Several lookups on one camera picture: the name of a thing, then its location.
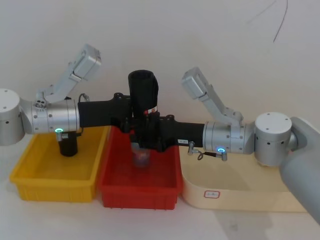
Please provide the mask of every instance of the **table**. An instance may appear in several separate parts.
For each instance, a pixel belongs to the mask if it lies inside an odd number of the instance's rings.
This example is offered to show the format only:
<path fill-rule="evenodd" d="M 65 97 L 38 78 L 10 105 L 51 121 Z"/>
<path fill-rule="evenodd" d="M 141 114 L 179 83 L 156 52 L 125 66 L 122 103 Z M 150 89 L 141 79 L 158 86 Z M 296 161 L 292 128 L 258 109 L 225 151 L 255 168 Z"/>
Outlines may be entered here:
<path fill-rule="evenodd" d="M 9 175 L 30 135 L 0 147 L 0 236 L 5 240 L 315 240 L 307 213 L 198 209 L 178 199 L 175 210 L 104 208 L 92 203 L 22 201 Z"/>

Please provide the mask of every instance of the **white wall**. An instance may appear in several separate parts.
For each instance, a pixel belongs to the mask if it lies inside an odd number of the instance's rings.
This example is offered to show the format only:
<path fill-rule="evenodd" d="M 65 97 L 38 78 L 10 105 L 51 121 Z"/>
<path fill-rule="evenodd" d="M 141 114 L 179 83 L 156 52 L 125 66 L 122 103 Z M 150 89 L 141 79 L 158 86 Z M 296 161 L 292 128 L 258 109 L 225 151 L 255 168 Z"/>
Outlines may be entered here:
<path fill-rule="evenodd" d="M 95 79 L 71 96 L 128 93 L 128 74 L 154 72 L 159 110 L 179 121 L 211 116 L 180 85 L 199 66 L 224 103 L 248 121 L 266 111 L 320 128 L 319 7 L 316 0 L 2 0 L 0 87 L 33 100 L 55 83 L 84 43 L 101 51 Z"/>

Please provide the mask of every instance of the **plastic bin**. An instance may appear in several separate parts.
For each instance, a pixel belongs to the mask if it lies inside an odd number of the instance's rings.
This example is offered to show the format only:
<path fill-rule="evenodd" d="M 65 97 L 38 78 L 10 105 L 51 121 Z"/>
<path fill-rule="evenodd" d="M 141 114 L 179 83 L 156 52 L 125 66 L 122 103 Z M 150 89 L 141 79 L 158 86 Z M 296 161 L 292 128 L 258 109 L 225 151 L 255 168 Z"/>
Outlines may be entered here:
<path fill-rule="evenodd" d="M 189 156 L 180 147 L 183 191 L 190 205 L 201 209 L 305 212 L 283 184 L 277 167 L 261 166 L 254 155 L 228 154 L 227 161 Z"/>
<path fill-rule="evenodd" d="M 98 186 L 107 208 L 172 210 L 182 191 L 179 148 L 152 150 L 149 165 L 136 167 L 129 134 L 113 127 Z"/>
<path fill-rule="evenodd" d="M 78 153 L 62 156 L 54 133 L 33 136 L 10 180 L 27 201 L 91 202 L 109 127 L 86 128 Z"/>

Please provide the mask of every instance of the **red plastic bin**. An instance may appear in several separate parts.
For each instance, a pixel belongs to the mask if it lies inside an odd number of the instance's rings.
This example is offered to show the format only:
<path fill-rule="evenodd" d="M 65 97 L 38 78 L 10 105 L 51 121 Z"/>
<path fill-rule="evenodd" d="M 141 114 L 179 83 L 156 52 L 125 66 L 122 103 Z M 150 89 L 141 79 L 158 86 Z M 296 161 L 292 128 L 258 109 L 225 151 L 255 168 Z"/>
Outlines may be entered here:
<path fill-rule="evenodd" d="M 151 150 L 150 163 L 133 163 L 129 134 L 112 127 L 107 142 L 98 187 L 106 208 L 172 210 L 182 192 L 179 147 L 165 152 Z"/>

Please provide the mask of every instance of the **beige plastic bin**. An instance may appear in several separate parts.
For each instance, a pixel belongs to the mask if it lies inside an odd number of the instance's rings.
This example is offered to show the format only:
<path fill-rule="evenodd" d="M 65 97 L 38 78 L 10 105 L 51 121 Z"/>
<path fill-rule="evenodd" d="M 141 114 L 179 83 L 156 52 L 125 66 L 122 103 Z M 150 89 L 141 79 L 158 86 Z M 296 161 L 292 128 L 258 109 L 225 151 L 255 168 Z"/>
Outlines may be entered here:
<path fill-rule="evenodd" d="M 260 166 L 254 155 L 220 158 L 189 156 L 180 147 L 182 196 L 202 209 L 268 212 L 306 212 L 283 184 L 278 168 Z"/>

